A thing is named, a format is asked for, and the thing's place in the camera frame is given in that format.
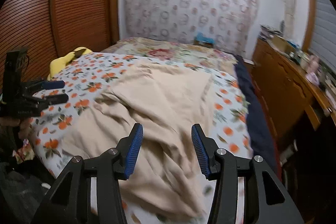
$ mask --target yellow cloth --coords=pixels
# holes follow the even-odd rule
[[[55,74],[59,73],[61,70],[63,70],[71,61],[73,61],[75,57],[75,52],[86,49],[82,55],[89,54],[92,52],[92,50],[86,48],[86,47],[78,47],[73,50],[73,52],[69,52],[67,55],[60,57],[58,59],[55,59],[50,62],[50,74],[48,75],[48,80],[54,77]]]
[[[63,138],[63,149],[84,159],[97,157],[143,125],[135,171],[120,181],[124,197],[175,220],[202,214],[200,168],[191,127],[209,134],[213,117],[211,74],[169,65],[134,65],[101,93]]]

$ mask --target wooden desk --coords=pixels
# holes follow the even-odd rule
[[[305,71],[260,39],[253,61],[253,81],[261,95],[266,115],[270,117],[271,128],[274,129],[270,130],[277,144],[282,142],[304,112],[316,130],[324,111],[332,107],[324,93],[305,79]],[[336,122],[335,111],[332,111],[331,116]]]

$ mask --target navy blue fabric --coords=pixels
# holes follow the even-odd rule
[[[275,157],[274,142],[269,132],[263,108],[254,94],[251,77],[244,65],[243,58],[236,56],[238,63],[235,65],[238,85],[246,100],[250,103],[249,113],[246,117],[246,126],[251,138],[251,148],[254,155],[260,155],[277,174],[277,162]]]

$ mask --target bed sheet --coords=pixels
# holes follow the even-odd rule
[[[200,70],[213,75],[214,117],[210,137],[219,147],[231,151],[234,155],[251,158],[253,151],[250,147],[250,137],[246,128],[246,114],[248,103],[238,87],[236,78],[214,69],[159,60],[134,55],[91,53],[78,58],[58,73],[54,79],[64,80],[64,89],[42,90],[35,94],[43,97],[50,94],[67,93],[69,101],[65,104],[49,107],[41,117],[32,120],[32,134],[30,142],[33,149],[51,172],[57,177],[71,156],[62,150],[62,137],[68,132],[71,125],[76,122],[79,115],[89,107],[94,98],[104,89],[113,84],[135,62],[146,59],[153,63],[168,64]],[[199,219],[189,223],[203,224],[207,222],[212,204],[216,182],[209,182],[199,173],[200,185],[204,195],[206,211]],[[93,210],[96,209],[94,198],[95,185],[93,183],[91,200]],[[130,200],[124,200],[123,206],[128,223],[172,223],[163,216],[154,215],[144,211],[139,205]],[[241,223],[244,212],[244,185],[243,179],[238,185],[237,221]]]
[[[132,54],[187,63],[224,71],[236,76],[234,65],[237,60],[233,55],[201,46],[131,37],[118,41],[103,52]]]

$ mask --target metal screw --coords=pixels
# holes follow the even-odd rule
[[[109,149],[109,154],[110,155],[115,155],[117,153],[118,153],[118,149],[117,148],[111,148],[111,149]]]
[[[72,157],[71,161],[74,162],[74,163],[80,162],[81,161],[81,156],[74,156],[74,157]]]
[[[226,150],[224,148],[218,148],[217,149],[217,153],[220,155],[225,155],[226,154]]]
[[[254,156],[254,160],[255,160],[256,162],[262,162],[264,159],[263,159],[262,156]]]

